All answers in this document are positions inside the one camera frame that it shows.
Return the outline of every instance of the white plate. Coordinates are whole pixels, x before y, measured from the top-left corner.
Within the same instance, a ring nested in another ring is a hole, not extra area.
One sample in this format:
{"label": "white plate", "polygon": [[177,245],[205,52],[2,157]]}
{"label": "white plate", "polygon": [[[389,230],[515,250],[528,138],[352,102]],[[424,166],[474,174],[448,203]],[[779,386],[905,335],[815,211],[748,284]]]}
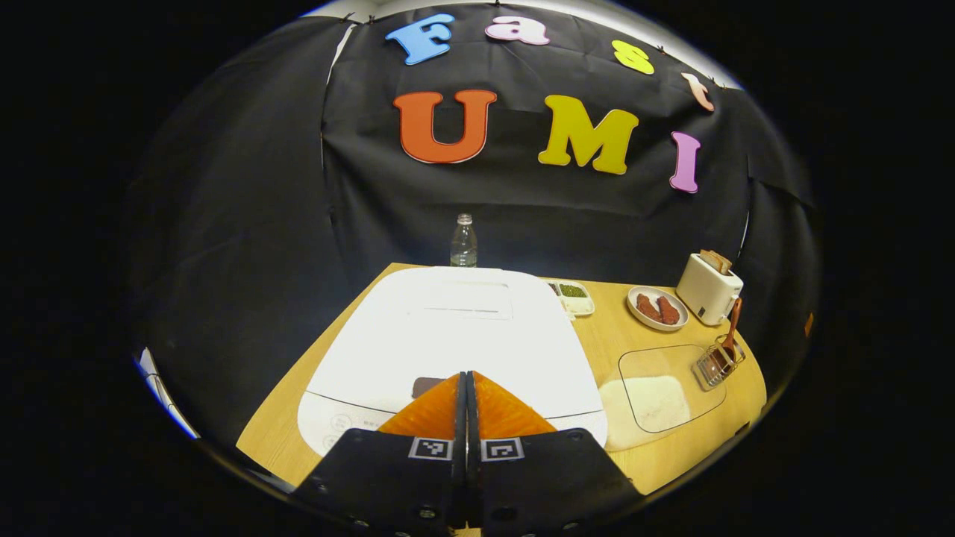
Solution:
{"label": "white plate", "polygon": [[[680,313],[680,320],[676,321],[675,325],[665,325],[644,315],[642,312],[640,312],[640,310],[637,310],[637,295],[641,293],[645,294],[647,298],[650,299],[650,303],[653,304],[653,307],[657,308],[658,310],[659,306],[657,306],[657,298],[666,296],[670,304]],[[639,319],[640,322],[661,332],[676,332],[683,328],[683,326],[687,324],[687,321],[690,320],[690,313],[687,311],[687,307],[684,306],[683,302],[679,298],[664,290],[658,290],[652,287],[637,286],[630,289],[630,291],[626,294],[626,306],[630,312],[633,313],[633,316]]]}

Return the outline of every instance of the foam letter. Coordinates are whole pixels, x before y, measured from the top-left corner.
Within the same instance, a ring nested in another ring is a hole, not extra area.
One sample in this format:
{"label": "foam letter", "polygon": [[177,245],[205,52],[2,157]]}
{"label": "foam letter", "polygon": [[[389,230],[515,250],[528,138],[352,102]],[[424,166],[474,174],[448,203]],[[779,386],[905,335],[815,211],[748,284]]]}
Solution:
{"label": "foam letter", "polygon": [[640,123],[636,116],[623,110],[611,110],[594,127],[579,99],[547,96],[543,102],[554,111],[554,119],[547,149],[538,155],[538,161],[568,165],[570,155],[567,154],[567,143],[570,142],[578,166],[586,166],[600,149],[600,157],[593,163],[595,170],[618,175],[626,173],[626,147],[630,143],[633,128]]}
{"label": "foam letter", "polygon": [[649,56],[638,47],[616,39],[610,43],[617,51],[613,55],[620,63],[623,63],[630,69],[635,69],[645,75],[653,75],[653,66],[650,65]]}
{"label": "foam letter", "polygon": [[689,73],[681,73],[680,75],[682,75],[683,78],[690,83],[690,91],[692,91],[693,96],[696,97],[696,102],[700,103],[700,106],[706,108],[710,112],[715,110],[713,103],[707,100],[707,92],[709,90],[707,90],[706,86],[700,83],[700,79],[697,78],[696,75],[691,75]]}
{"label": "foam letter", "polygon": [[394,106],[401,111],[401,146],[417,161],[454,163],[471,159],[487,141],[487,108],[498,95],[485,90],[463,90],[455,100],[464,105],[464,134],[456,143],[435,140],[435,106],[443,97],[435,92],[398,96]]}
{"label": "foam letter", "polygon": [[676,141],[676,172],[669,178],[669,185],[692,194],[698,190],[695,174],[696,150],[700,148],[700,142],[688,134],[673,132],[670,135]]}
{"label": "foam letter", "polygon": [[543,36],[547,28],[534,19],[524,17],[495,17],[491,26],[484,29],[489,37],[505,41],[520,40],[528,45],[546,45],[550,39]]}
{"label": "foam letter", "polygon": [[421,63],[426,59],[444,54],[451,50],[451,45],[447,43],[435,43],[435,39],[447,41],[451,39],[451,31],[447,26],[438,24],[442,22],[454,22],[455,18],[448,13],[439,13],[426,19],[413,22],[408,26],[399,28],[394,32],[385,35],[385,39],[394,39],[401,45],[408,57],[405,58],[407,65]]}

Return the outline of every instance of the yellow letter m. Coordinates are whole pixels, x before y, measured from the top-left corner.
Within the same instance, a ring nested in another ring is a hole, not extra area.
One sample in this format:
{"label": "yellow letter m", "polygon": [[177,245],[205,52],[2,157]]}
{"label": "yellow letter m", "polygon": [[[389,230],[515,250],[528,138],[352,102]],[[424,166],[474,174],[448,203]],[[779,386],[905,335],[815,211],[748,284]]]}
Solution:
{"label": "yellow letter m", "polygon": [[543,164],[566,166],[570,163],[567,143],[570,142],[577,158],[577,165],[586,166],[600,149],[600,157],[594,159],[594,169],[622,175],[626,173],[626,147],[630,134],[640,120],[630,112],[611,110],[596,127],[584,104],[574,97],[548,96],[543,100],[554,111],[547,149],[538,155]]}

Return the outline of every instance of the plastic water bottle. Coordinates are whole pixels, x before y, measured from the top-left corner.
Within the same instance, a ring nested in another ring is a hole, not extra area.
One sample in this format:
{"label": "plastic water bottle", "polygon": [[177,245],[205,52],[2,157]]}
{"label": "plastic water bottle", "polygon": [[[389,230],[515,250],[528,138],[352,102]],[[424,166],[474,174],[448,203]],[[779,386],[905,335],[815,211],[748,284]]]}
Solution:
{"label": "plastic water bottle", "polygon": [[470,214],[457,215],[455,236],[451,239],[451,266],[478,266],[478,237],[472,227]]}

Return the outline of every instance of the wooden table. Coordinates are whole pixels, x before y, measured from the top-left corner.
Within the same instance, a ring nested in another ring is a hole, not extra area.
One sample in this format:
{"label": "wooden table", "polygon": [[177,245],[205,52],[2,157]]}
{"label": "wooden table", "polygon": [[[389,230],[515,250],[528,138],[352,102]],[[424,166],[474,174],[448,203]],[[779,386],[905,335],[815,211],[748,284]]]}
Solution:
{"label": "wooden table", "polygon": [[[369,290],[386,275],[415,267],[392,263],[342,311],[263,401],[236,442],[240,450],[283,480],[294,485],[302,482],[322,460],[302,440],[298,430],[299,400],[308,382],[331,342]],[[678,332],[657,332],[639,322],[627,309],[626,293],[632,285],[573,281],[584,284],[596,306],[592,315],[573,321],[573,327],[598,385],[616,370],[620,356],[625,353],[680,344],[706,348],[729,327],[726,321],[720,326],[708,327],[691,315],[687,325]],[[659,289],[674,292],[673,288]],[[681,425],[669,436],[609,454],[639,492],[648,494],[669,483],[759,416],[766,404],[766,383],[745,340],[739,337],[737,341],[749,358],[724,382],[726,399],[722,404],[705,416]]]}

